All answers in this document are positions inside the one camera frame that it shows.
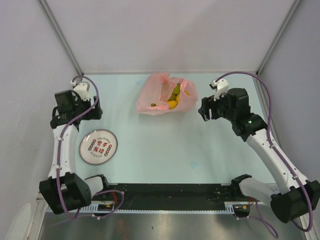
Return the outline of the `green fake pear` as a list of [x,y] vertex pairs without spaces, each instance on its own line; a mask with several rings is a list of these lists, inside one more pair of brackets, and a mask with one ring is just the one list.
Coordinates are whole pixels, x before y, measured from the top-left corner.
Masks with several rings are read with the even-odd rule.
[[173,95],[178,95],[180,93],[180,84],[178,83],[172,91]]

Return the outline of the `round printed plate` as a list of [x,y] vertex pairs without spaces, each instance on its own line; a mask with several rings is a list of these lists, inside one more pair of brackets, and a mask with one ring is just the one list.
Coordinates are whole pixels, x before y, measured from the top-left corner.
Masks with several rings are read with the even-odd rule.
[[81,140],[79,155],[89,165],[102,165],[115,155],[117,149],[117,137],[109,130],[97,129]]

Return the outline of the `pink plastic bag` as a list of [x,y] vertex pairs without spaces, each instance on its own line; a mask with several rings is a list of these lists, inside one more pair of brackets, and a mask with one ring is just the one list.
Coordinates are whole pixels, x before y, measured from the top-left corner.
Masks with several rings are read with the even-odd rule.
[[[179,101],[176,108],[169,109],[166,101],[177,84],[180,84]],[[190,96],[186,95],[184,90],[187,90]],[[156,116],[165,113],[188,112],[197,101],[198,92],[193,82],[181,77],[171,77],[169,73],[153,73],[147,78],[141,89],[135,108],[139,114]]]

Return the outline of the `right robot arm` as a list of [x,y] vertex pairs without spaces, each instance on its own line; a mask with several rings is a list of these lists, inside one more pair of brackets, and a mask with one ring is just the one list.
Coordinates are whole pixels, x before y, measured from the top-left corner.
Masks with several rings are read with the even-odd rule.
[[204,121],[219,118],[230,121],[236,136],[247,143],[260,157],[275,180],[276,186],[260,182],[248,174],[232,180],[231,196],[245,197],[267,204],[274,215],[288,223],[316,209],[320,199],[320,183],[310,181],[288,159],[277,142],[268,135],[267,123],[251,111],[244,88],[232,88],[219,98],[204,97],[198,113]]

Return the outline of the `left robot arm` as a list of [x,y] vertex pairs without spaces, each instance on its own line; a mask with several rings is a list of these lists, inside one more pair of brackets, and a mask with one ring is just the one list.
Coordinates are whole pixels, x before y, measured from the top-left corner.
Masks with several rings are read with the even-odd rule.
[[111,188],[103,174],[82,179],[76,173],[76,141],[81,121],[99,120],[103,111],[98,95],[84,100],[74,90],[57,92],[50,127],[54,150],[46,180],[39,183],[39,192],[56,215],[87,207],[96,196],[105,200]]

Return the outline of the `yellow fake banana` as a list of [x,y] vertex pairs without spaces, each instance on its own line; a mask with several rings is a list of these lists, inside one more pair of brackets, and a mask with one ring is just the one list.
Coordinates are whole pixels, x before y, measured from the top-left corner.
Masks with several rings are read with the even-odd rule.
[[176,100],[168,100],[168,101],[166,101],[166,103],[168,104],[169,110],[175,109],[178,105],[178,102]]

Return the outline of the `yellow fake starfruit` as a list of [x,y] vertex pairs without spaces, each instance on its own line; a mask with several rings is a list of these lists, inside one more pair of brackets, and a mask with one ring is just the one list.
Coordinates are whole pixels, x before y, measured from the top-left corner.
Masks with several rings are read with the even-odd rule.
[[178,102],[180,100],[180,94],[172,94],[167,101],[176,101]]

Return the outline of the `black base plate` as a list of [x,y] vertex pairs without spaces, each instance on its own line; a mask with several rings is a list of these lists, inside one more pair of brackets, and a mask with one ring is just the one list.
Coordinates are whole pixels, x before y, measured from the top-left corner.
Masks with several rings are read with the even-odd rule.
[[109,186],[124,194],[121,210],[142,211],[213,211],[222,210],[225,202],[249,202],[231,184],[204,183],[119,183]]

